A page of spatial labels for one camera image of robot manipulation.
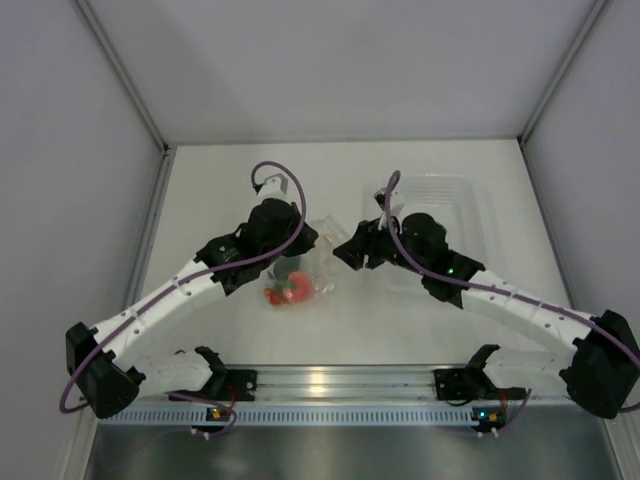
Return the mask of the clear zip top bag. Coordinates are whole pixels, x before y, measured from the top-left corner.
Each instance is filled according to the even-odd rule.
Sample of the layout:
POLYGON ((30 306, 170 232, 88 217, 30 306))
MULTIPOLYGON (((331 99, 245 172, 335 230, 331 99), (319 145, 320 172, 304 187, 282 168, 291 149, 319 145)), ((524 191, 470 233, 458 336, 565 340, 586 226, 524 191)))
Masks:
MULTIPOLYGON (((336 293, 344 284, 347 268, 333 255, 333 249, 347 240, 346 231, 331 215, 313 220, 310 225, 319 233, 319 239, 315 248, 301 257, 301 265, 298 271, 306 272, 311 277, 314 293, 307 301, 281 306, 271 306, 263 294, 271 310, 286 311, 306 307, 336 293)), ((277 278, 273 274, 273 265, 269 267, 264 275, 264 288, 273 284, 288 284, 288 277, 277 278)))

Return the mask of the fake orange tomato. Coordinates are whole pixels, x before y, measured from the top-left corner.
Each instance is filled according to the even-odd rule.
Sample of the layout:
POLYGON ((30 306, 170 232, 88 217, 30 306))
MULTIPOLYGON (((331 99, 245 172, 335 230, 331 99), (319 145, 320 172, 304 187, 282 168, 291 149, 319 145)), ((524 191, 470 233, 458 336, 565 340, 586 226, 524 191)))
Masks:
POLYGON ((296 271, 289 274, 288 286, 284 293, 289 303, 297 304, 309 300, 313 293, 313 282, 311 277, 303 271, 296 271))

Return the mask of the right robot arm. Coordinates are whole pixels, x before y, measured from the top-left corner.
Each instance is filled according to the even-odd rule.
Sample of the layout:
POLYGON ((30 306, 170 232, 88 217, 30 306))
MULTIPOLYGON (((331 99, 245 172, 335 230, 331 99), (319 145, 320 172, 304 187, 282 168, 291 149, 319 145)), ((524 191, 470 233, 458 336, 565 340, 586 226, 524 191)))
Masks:
POLYGON ((639 379, 639 346, 622 315, 590 315, 535 298, 451 249, 446 235, 426 213, 402 221, 364 220, 333 253, 353 270, 389 263, 418 274, 438 301, 492 319, 539 345, 537 351, 481 347, 466 365, 475 395, 524 388, 565 395, 600 418, 631 411, 626 401, 639 379))

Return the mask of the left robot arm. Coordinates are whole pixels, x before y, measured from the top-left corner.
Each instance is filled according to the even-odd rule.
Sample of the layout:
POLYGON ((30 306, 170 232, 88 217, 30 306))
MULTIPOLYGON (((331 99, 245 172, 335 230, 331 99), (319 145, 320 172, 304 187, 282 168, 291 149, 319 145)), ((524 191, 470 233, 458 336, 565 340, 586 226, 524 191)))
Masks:
POLYGON ((136 399, 166 394, 188 400, 216 400, 225 390, 228 369, 206 346, 178 351, 166 360, 148 351, 201 308, 225 299, 257 280, 281 257, 308 253, 319 237, 304 218, 306 210, 279 199, 256 205, 246 222, 209 240, 195 256, 151 294, 92 327, 79 322, 65 334, 66 369, 59 410, 78 389, 99 419, 125 410, 136 399))

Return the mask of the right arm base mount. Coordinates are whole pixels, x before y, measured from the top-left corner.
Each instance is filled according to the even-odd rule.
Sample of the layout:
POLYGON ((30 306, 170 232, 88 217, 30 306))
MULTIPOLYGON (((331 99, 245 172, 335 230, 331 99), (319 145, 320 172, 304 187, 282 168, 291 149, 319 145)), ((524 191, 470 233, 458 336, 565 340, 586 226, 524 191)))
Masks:
POLYGON ((471 402, 493 400, 495 387, 480 370, 445 368, 433 371, 436 396, 441 401, 471 402))

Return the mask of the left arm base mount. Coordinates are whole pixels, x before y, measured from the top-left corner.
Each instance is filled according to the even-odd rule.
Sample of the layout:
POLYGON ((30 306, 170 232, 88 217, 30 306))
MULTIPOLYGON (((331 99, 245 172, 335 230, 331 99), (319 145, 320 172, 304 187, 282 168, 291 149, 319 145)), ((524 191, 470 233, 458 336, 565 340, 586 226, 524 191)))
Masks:
POLYGON ((254 402, 257 380, 257 370, 231 368, 227 372, 217 399, 230 402, 254 402))

